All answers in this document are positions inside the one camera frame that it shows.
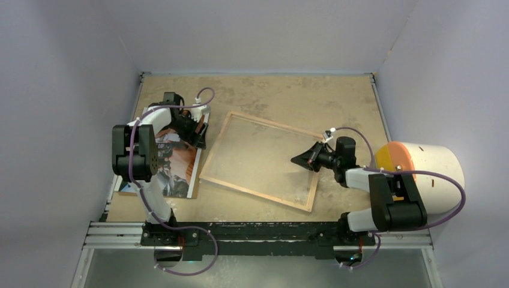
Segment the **glossy photo print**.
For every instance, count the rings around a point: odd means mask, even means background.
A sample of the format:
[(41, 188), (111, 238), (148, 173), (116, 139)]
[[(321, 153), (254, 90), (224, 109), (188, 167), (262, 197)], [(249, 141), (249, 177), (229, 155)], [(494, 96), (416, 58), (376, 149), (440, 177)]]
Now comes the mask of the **glossy photo print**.
[[(192, 194), (193, 175), (198, 153), (202, 149), (184, 143), (177, 133), (168, 128), (156, 135), (158, 146), (157, 182), (165, 197), (187, 197)], [(134, 192), (135, 188), (123, 180), (122, 192)]]

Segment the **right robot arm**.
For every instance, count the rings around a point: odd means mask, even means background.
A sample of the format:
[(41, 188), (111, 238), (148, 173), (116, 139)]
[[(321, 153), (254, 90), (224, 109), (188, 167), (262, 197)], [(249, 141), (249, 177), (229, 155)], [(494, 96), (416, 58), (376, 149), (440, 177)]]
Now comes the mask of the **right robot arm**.
[(356, 141), (343, 136), (336, 139), (333, 150), (325, 142), (316, 142), (306, 152), (291, 158), (291, 163), (312, 172), (330, 169), (334, 180), (342, 187), (369, 194), (369, 208), (340, 216), (338, 239), (351, 244), (361, 232), (411, 230), (425, 226), (428, 215), (413, 176), (362, 168), (357, 164), (355, 150)]

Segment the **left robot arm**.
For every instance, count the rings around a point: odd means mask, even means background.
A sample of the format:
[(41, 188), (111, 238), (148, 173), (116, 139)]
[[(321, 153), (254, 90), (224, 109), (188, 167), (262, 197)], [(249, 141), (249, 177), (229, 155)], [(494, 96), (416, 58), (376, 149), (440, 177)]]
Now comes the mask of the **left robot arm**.
[(155, 237), (163, 245), (176, 243), (180, 228), (176, 225), (173, 210), (158, 190), (158, 146), (156, 135), (170, 128), (193, 148), (206, 148), (209, 100), (203, 101), (201, 89), (194, 103), (186, 103), (175, 92), (164, 93), (163, 100), (152, 103), (138, 118), (112, 128), (112, 170), (135, 188), (146, 212), (145, 225), (157, 229)]

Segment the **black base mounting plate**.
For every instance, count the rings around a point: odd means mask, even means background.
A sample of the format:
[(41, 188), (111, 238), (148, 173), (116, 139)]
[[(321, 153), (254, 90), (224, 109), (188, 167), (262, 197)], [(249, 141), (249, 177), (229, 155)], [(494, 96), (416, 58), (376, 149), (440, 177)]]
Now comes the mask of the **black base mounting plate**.
[(184, 261), (219, 256), (312, 256), (318, 260), (359, 262), (375, 238), (367, 232), (343, 233), (326, 222), (176, 222), (179, 231), (142, 225), (140, 244), (158, 250), (175, 247)]

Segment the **aluminium rail frame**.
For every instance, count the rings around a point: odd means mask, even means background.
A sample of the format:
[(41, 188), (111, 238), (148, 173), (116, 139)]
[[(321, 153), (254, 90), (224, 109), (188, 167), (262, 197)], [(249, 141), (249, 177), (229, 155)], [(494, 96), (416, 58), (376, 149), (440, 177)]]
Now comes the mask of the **aluminium rail frame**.
[[(430, 285), (442, 287), (442, 280), (435, 263), (433, 241), (428, 230), (416, 232), (380, 232), (381, 247), (386, 250), (418, 250), (422, 252)], [(95, 250), (144, 249), (140, 244), (141, 222), (92, 222), (88, 227), (78, 268), (71, 286), (83, 287)]]

